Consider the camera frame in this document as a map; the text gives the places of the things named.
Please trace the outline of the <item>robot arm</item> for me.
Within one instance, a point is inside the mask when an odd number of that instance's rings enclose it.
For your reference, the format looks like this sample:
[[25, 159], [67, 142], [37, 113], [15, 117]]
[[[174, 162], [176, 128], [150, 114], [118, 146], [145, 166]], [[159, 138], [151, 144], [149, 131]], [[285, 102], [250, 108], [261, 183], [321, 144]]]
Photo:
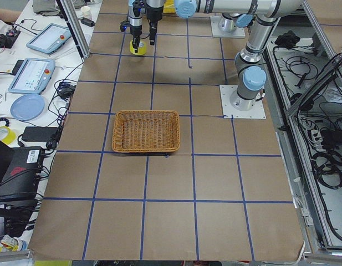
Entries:
[[[150, 45], [155, 45], [158, 22], [162, 20], [165, 1], [129, 1], [129, 11], [124, 21], [120, 23], [120, 31], [130, 29], [132, 35], [131, 52], [143, 55], [142, 15], [146, 15], [149, 25], [148, 38]], [[200, 1], [172, 1], [174, 12], [181, 18], [189, 18], [200, 10]], [[224, 33], [233, 33], [238, 28], [247, 27], [252, 21], [251, 14], [224, 13], [219, 17], [218, 28]]]
[[235, 59], [239, 86], [229, 98], [234, 108], [250, 110], [267, 79], [265, 71], [256, 64], [280, 18], [295, 11], [302, 1], [174, 1], [174, 4], [176, 14], [182, 18], [197, 12], [256, 16], [246, 46]]

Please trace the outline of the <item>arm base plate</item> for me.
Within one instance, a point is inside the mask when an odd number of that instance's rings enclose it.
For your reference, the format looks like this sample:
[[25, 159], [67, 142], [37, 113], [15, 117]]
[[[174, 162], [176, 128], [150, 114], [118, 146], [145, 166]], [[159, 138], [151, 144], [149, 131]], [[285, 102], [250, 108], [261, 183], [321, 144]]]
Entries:
[[239, 16], [210, 16], [212, 36], [217, 38], [245, 38], [244, 28], [237, 27]]
[[266, 119], [263, 102], [255, 99], [244, 100], [237, 94], [237, 85], [220, 85], [220, 96], [224, 118], [229, 119]]

